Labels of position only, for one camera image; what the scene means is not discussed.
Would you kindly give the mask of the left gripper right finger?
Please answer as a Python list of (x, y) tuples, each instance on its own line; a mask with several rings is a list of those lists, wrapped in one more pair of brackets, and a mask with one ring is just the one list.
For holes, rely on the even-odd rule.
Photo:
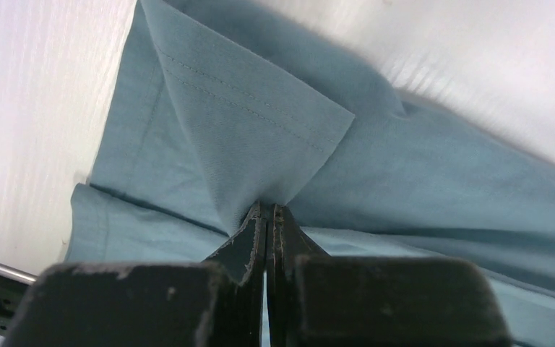
[(489, 282), (450, 257), (331, 256), (290, 210), (267, 235), (272, 346), (510, 346)]

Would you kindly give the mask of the blue-grey t-shirt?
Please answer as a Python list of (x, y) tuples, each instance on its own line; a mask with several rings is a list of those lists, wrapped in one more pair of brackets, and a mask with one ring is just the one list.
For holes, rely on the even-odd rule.
[(199, 261), (256, 201), (333, 255), (451, 256), (555, 346), (555, 167), (250, 1), (139, 1), (69, 262)]

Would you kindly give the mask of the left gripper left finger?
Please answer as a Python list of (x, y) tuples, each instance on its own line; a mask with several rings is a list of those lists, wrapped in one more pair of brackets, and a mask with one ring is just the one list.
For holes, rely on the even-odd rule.
[(6, 346), (260, 346), (267, 208), (201, 262), (57, 264), (31, 285)]

